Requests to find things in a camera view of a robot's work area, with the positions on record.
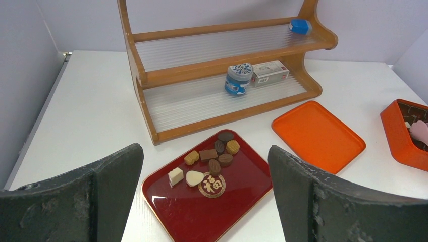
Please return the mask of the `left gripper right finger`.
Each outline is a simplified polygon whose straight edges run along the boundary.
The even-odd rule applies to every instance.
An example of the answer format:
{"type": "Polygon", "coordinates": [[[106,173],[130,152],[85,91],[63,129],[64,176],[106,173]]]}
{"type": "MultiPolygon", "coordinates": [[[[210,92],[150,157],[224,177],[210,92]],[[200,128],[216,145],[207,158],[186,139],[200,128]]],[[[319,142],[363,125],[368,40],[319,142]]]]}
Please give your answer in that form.
{"type": "Polygon", "coordinates": [[[427,241],[427,200],[370,189],[273,145],[268,154],[286,241],[427,241]]]}

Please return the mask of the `pink tongs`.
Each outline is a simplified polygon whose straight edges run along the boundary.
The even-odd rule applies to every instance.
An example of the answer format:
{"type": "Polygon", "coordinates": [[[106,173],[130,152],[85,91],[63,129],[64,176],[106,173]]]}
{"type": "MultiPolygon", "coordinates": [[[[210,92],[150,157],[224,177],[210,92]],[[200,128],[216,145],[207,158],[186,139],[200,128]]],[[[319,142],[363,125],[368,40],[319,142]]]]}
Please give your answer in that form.
{"type": "Polygon", "coordinates": [[[427,123],[418,120],[414,122],[410,129],[409,129],[410,135],[412,138],[421,141],[428,145],[427,142],[427,123]]]}

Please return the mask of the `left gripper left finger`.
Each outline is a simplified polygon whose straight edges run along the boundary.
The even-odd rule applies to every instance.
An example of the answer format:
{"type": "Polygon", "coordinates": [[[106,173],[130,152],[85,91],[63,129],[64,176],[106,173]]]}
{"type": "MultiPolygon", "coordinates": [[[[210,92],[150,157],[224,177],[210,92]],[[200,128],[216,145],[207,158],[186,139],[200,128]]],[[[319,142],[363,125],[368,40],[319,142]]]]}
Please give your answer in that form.
{"type": "Polygon", "coordinates": [[[143,158],[134,143],[61,175],[1,191],[1,241],[121,241],[143,158]]]}

